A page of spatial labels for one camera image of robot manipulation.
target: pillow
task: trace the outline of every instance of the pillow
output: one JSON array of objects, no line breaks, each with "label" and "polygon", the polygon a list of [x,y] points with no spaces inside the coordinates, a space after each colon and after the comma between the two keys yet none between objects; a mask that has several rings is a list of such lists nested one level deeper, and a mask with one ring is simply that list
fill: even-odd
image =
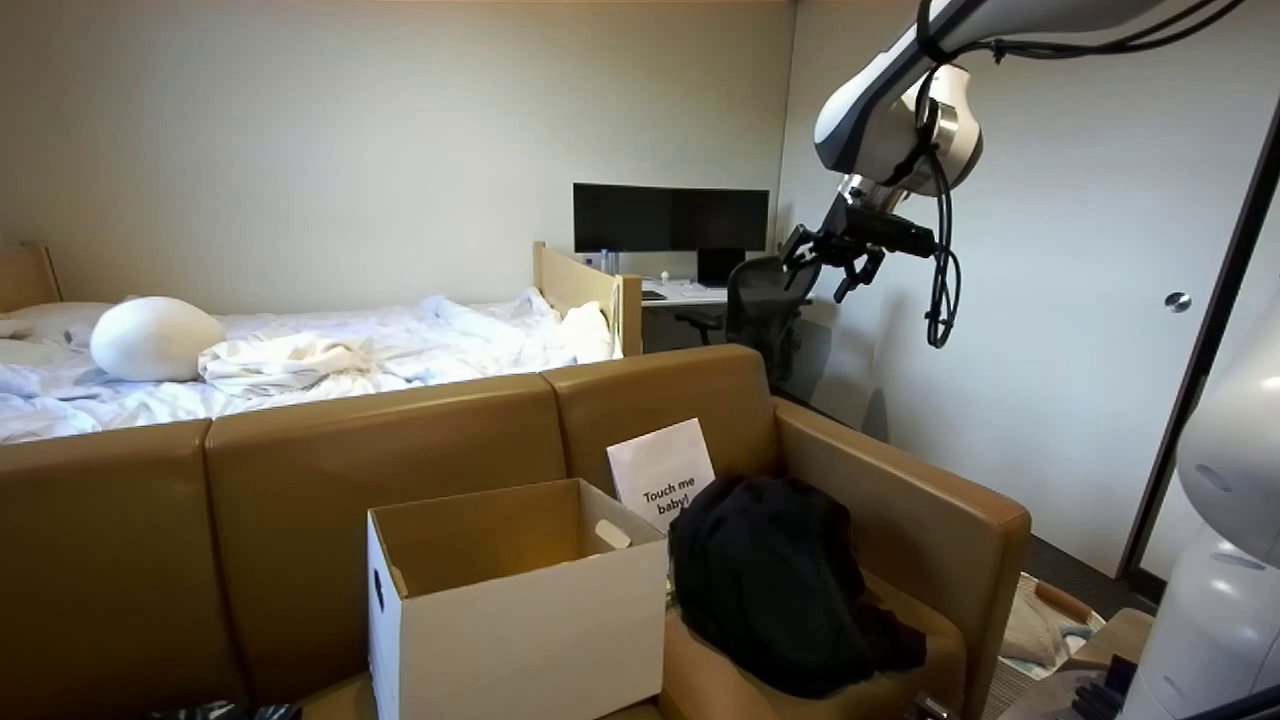
[{"label": "pillow", "polygon": [[94,336],[94,366],[116,379],[158,385],[193,379],[207,343],[226,341],[226,325],[178,298],[131,298],[110,310]]},{"label": "pillow", "polygon": [[114,304],[84,304],[84,301],[30,304],[30,310],[17,310],[17,312],[0,312],[0,336],[8,336],[8,341],[90,343],[94,325],[110,310]]}]

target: white bedsheet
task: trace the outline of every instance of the white bedsheet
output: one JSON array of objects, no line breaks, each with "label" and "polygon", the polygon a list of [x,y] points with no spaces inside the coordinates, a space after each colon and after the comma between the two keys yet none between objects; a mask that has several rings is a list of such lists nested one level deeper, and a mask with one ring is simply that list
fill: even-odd
[{"label": "white bedsheet", "polygon": [[371,312],[226,317],[201,379],[121,385],[84,341],[0,341],[0,444],[612,359],[602,304],[426,298]]}]

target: leather couch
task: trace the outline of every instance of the leather couch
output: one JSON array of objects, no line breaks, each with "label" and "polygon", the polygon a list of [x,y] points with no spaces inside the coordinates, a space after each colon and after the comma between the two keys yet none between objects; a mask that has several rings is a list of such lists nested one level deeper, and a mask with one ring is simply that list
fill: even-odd
[{"label": "leather couch", "polygon": [[295,699],[369,718],[366,512],[584,478],[699,415],[719,478],[789,474],[851,512],[874,593],[927,664],[830,699],[763,690],[667,617],[645,718],[980,718],[1027,512],[768,392],[761,358],[687,348],[0,454],[0,718]]}]

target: black bag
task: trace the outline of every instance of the black bag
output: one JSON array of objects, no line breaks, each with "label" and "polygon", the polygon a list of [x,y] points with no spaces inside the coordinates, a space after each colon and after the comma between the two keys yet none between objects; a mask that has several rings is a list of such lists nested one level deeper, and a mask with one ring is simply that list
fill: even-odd
[{"label": "black bag", "polygon": [[924,664],[924,637],[869,602],[845,504],[798,479],[711,479],[667,548],[685,626],[779,691]]}]

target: white cardboard box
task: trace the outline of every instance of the white cardboard box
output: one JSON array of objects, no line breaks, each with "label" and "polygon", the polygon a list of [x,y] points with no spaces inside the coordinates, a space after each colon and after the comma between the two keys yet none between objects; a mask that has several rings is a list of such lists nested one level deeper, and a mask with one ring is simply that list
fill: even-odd
[{"label": "white cardboard box", "polygon": [[369,512],[381,720],[590,720],[662,691],[667,539],[584,479]]}]

